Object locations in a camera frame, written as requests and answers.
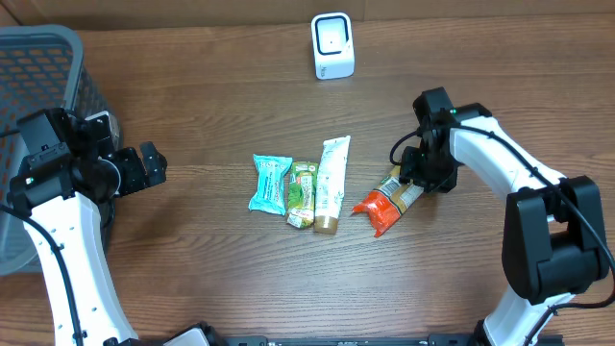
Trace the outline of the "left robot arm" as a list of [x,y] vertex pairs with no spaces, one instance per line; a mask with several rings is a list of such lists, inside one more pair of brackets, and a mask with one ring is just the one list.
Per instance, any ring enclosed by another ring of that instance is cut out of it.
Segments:
[[39,258],[58,345],[142,345],[112,283],[103,205],[165,182],[151,142],[120,148],[116,118],[55,108],[19,119],[27,169],[10,181],[2,211],[20,219]]

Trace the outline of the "white cosmetic tube gold cap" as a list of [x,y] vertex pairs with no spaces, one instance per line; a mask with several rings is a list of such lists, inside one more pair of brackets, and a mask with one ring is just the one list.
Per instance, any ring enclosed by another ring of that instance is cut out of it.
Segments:
[[323,142],[316,183],[314,221],[316,233],[334,235],[337,231],[345,197],[350,141],[350,136],[343,136]]

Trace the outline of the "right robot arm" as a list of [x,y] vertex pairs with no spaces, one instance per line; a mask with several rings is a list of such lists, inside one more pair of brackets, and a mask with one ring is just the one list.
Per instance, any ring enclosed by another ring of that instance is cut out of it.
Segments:
[[447,193],[465,165],[505,198],[502,265],[508,288],[469,344],[533,345],[561,310],[613,304],[612,296],[594,303],[575,299],[614,273],[602,199],[591,179],[567,178],[541,164],[481,104],[413,109],[421,141],[403,152],[402,182]]

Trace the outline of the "green juice carton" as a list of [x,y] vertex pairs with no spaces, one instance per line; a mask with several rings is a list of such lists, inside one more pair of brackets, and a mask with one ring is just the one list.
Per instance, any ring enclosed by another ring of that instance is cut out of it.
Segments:
[[295,161],[292,163],[286,222],[295,228],[308,228],[314,222],[317,172],[316,162]]

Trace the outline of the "teal wet wipes pack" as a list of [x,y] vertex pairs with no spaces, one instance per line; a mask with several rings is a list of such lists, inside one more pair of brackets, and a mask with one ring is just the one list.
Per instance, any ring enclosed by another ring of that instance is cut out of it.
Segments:
[[291,168],[290,157],[253,155],[258,172],[257,190],[249,202],[249,210],[284,215],[284,177]]

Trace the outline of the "orange biscuit roll package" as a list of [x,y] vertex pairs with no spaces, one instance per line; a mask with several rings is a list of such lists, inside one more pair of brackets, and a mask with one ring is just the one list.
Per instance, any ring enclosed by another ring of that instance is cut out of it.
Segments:
[[387,176],[369,194],[353,207],[353,214],[366,213],[375,237],[384,235],[423,194],[424,189],[413,182],[400,181],[399,166],[394,166]]

